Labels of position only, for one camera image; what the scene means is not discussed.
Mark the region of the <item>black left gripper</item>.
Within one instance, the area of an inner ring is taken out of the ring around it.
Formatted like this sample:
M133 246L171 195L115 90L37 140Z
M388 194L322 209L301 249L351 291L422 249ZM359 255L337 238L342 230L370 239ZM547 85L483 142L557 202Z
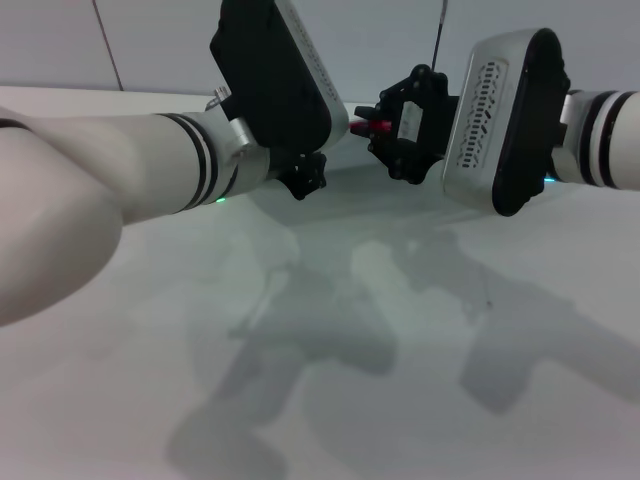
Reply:
M268 179L284 181L291 195L298 201L326 187L324 176L327 158L322 152L296 154L270 151Z

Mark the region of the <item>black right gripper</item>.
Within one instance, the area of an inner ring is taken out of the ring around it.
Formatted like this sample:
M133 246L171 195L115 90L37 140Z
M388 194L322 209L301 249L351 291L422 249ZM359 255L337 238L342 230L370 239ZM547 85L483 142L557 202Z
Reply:
M382 90L374 106L359 105L358 119L397 123L397 133L370 132L368 150L391 179L422 183L446 153L458 96L448 92L448 78L426 64Z

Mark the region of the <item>silver left wrist mount bolt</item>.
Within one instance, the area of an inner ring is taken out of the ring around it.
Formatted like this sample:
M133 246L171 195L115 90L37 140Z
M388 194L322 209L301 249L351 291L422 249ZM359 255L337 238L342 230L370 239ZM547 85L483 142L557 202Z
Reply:
M212 94L211 99L207 102L205 110L208 111L219 106L226 99L228 99L230 95L231 93L225 85L216 88Z

